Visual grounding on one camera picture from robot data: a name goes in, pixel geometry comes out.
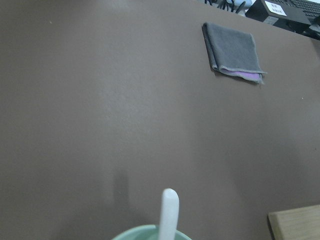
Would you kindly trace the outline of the green ceramic bowl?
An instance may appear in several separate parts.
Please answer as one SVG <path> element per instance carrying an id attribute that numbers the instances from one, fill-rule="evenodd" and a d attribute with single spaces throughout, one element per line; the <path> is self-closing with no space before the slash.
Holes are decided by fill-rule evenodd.
<path id="1" fill-rule="evenodd" d="M 191 240 L 171 224 L 142 225 L 130 228 L 113 238 L 113 240 Z"/>

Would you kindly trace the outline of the grey folded cloth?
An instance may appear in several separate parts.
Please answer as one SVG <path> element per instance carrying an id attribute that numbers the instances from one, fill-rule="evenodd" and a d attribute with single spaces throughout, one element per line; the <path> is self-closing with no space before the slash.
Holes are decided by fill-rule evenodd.
<path id="1" fill-rule="evenodd" d="M 252 34 L 206 22 L 202 25 L 210 68 L 221 74 L 263 84 Z"/>

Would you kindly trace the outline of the wooden cutting board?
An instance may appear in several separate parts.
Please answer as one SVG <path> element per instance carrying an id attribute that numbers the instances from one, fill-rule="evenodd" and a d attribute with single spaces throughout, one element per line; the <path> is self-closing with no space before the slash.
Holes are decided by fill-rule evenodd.
<path id="1" fill-rule="evenodd" d="M 319 205 L 270 212 L 268 220 L 275 240 L 320 238 Z"/>

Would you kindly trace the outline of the black keyboard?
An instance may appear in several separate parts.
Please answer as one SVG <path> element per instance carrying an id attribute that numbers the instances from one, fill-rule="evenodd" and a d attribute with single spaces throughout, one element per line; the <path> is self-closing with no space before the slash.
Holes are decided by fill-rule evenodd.
<path id="1" fill-rule="evenodd" d="M 309 0 L 276 0 L 290 7 L 301 9 L 308 18 L 317 18 L 320 16 L 320 4 Z"/>

